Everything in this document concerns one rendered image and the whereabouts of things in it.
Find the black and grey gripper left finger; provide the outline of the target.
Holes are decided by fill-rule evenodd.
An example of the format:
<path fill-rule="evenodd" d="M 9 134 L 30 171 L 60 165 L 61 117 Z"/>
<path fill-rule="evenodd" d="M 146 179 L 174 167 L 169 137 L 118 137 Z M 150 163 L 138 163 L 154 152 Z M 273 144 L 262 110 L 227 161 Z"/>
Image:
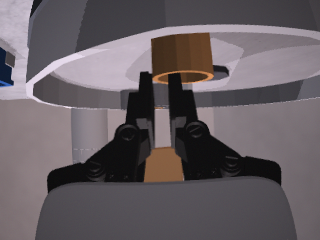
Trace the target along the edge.
<path fill-rule="evenodd" d="M 76 182 L 144 182 L 146 159 L 155 149 L 155 101 L 152 73 L 140 72 L 138 92 L 129 92 L 126 120 L 114 139 L 85 163 L 52 170 L 48 193 Z"/>

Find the blue crate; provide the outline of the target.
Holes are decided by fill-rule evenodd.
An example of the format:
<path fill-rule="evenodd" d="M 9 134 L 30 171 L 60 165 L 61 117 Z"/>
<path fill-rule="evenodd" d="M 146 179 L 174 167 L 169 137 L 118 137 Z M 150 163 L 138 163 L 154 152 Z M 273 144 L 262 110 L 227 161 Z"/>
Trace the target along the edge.
<path fill-rule="evenodd" d="M 15 56 L 0 47 L 0 87 L 14 86 L 14 81 L 11 80 L 14 66 Z"/>

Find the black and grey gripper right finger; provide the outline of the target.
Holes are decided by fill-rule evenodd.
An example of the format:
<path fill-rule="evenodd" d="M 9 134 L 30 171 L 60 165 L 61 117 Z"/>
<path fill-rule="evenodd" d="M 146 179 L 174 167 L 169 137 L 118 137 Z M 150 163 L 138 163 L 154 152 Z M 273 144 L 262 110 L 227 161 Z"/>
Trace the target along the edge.
<path fill-rule="evenodd" d="M 210 135 L 208 126 L 198 120 L 193 90 L 182 89 L 180 72 L 168 74 L 168 95 L 171 149 L 181 158 L 184 180 L 259 176 L 281 185 L 279 164 L 241 157 Z"/>

